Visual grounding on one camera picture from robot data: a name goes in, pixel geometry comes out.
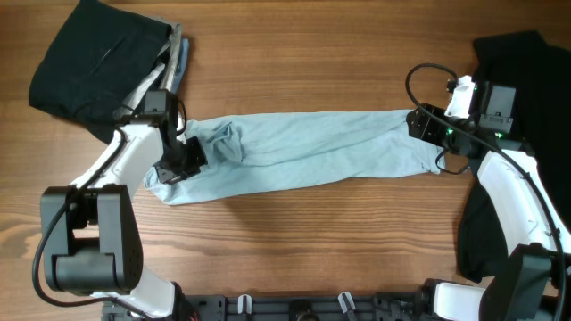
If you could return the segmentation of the light blue t-shirt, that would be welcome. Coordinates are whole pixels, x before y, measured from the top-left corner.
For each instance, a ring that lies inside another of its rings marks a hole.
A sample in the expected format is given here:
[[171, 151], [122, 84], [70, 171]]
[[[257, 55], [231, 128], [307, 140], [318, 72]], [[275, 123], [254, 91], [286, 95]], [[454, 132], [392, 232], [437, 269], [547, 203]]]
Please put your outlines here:
[[407, 111], [321, 111], [190, 120], [207, 163], [199, 174], [162, 184], [150, 169], [144, 187], [167, 205], [323, 185], [349, 177], [438, 173], [440, 148], [413, 138]]

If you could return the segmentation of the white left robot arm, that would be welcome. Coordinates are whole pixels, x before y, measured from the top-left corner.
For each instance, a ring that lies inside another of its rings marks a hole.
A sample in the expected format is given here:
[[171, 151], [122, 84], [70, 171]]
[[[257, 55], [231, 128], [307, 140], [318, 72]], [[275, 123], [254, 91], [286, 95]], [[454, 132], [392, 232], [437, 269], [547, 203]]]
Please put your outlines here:
[[196, 320], [180, 286], [145, 266], [132, 199], [149, 169], [168, 185], [198, 174], [203, 148], [174, 120], [126, 121], [112, 132], [85, 174], [41, 196], [42, 236], [31, 268], [36, 295], [60, 308], [105, 303], [139, 320]]

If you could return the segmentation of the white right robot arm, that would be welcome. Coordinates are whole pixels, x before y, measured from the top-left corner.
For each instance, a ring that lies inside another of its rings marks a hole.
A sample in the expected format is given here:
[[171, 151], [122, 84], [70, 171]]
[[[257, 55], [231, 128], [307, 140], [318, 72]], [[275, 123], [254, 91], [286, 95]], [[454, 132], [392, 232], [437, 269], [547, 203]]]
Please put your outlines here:
[[468, 158], [491, 199], [508, 257], [484, 289], [439, 283], [430, 314], [443, 320], [567, 320], [570, 233], [551, 203], [527, 141], [513, 136], [516, 90], [452, 78], [446, 109], [418, 103], [410, 136]]

